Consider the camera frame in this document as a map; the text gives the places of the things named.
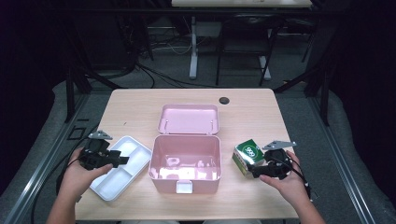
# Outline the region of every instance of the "person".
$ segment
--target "person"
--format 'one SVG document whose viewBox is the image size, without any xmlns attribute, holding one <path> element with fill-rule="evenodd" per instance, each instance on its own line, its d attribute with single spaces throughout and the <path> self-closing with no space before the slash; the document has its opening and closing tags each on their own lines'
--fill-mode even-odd
<svg viewBox="0 0 396 224">
<path fill-rule="evenodd" d="M 301 172 L 298 166 L 300 161 L 297 156 L 290 151 L 286 151 L 286 153 L 294 161 L 292 163 L 293 168 Z M 317 208 L 309 199 L 303 180 L 296 173 L 290 172 L 290 174 L 282 180 L 272 178 L 268 175 L 260 175 L 259 179 L 280 192 L 282 197 L 294 208 L 302 224 L 325 223 Z"/>
<path fill-rule="evenodd" d="M 82 148 L 76 149 L 70 159 L 69 166 L 64 173 L 64 181 L 60 187 L 58 197 L 56 198 L 47 219 L 47 224 L 66 224 L 76 222 L 75 205 L 76 201 L 88 189 L 91 182 L 100 175 L 107 174 L 112 169 L 112 164 L 108 164 L 98 169 L 86 170 L 79 162 L 76 162 Z M 299 159 L 294 153 L 287 151 L 287 154 L 295 162 L 292 163 L 293 168 L 300 172 L 297 165 Z M 282 179 L 275 179 L 267 175 L 261 175 L 259 179 L 276 188 L 285 200 L 295 209 L 300 222 L 302 224 L 321 224 L 325 223 L 324 219 L 311 203 L 304 187 L 303 180 L 294 172 Z M 177 221 L 125 221 L 122 224 L 177 224 Z M 238 224 L 260 224 L 259 220 L 206 220 L 204 224 L 220 224 L 220 223 L 238 223 Z"/>
<path fill-rule="evenodd" d="M 86 170 L 77 161 L 81 150 L 76 149 L 71 156 L 58 196 L 49 212 L 48 224 L 76 223 L 76 201 L 95 178 L 107 174 L 113 168 L 110 163 L 98 169 Z"/>
</svg>

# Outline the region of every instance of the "black fabric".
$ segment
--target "black fabric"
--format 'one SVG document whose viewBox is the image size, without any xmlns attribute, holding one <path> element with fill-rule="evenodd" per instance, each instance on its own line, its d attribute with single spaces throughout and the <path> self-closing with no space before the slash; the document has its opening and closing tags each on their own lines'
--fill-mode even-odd
<svg viewBox="0 0 396 224">
<path fill-rule="evenodd" d="M 64 80 L 54 40 L 31 1 L 0 6 L 0 193 L 21 167 L 47 120 L 53 86 Z"/>
<path fill-rule="evenodd" d="M 351 16 L 352 40 L 332 80 L 342 100 L 355 148 L 375 183 L 396 205 L 395 5 L 359 1 Z"/>
</svg>

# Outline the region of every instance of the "pink box lid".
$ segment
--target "pink box lid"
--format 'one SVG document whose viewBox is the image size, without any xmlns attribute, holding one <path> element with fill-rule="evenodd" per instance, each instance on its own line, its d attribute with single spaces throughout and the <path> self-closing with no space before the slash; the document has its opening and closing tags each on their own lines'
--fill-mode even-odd
<svg viewBox="0 0 396 224">
<path fill-rule="evenodd" d="M 219 132 L 219 111 L 215 105 L 164 105 L 160 133 L 216 134 Z"/>
</svg>

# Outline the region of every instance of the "chair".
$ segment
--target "chair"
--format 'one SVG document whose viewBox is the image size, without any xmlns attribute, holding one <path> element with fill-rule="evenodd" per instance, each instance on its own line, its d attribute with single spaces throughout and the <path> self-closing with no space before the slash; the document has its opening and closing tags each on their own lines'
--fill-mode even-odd
<svg viewBox="0 0 396 224">
<path fill-rule="evenodd" d="M 249 54 L 265 58 L 261 63 L 260 86 L 271 59 L 277 32 L 283 27 L 284 19 L 277 15 L 239 14 L 221 25 L 218 43 L 218 66 L 216 85 L 219 85 L 221 57 L 225 54 Z"/>
<path fill-rule="evenodd" d="M 317 19 L 308 19 L 308 18 L 289 18 L 285 21 L 285 26 L 288 27 L 288 32 L 292 34 L 307 34 L 308 38 L 308 46 L 305 49 L 305 53 L 302 59 L 302 63 L 305 62 L 305 58 L 308 54 L 308 51 L 311 49 L 312 43 L 315 38 L 315 31 L 317 30 L 318 20 Z"/>
</svg>

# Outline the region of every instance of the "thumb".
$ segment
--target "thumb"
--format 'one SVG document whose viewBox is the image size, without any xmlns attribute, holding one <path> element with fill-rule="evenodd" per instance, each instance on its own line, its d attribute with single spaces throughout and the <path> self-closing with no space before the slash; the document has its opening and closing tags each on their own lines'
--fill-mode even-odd
<svg viewBox="0 0 396 224">
<path fill-rule="evenodd" d="M 271 176 L 268 176 L 268 175 L 260 175 L 259 179 L 262 182 L 266 183 L 267 185 L 278 189 L 278 180 L 277 179 L 273 179 Z"/>
<path fill-rule="evenodd" d="M 100 168 L 92 170 L 92 175 L 94 178 L 99 177 L 101 175 L 107 174 L 111 169 L 113 168 L 113 164 L 109 163 L 107 165 L 104 165 Z"/>
</svg>

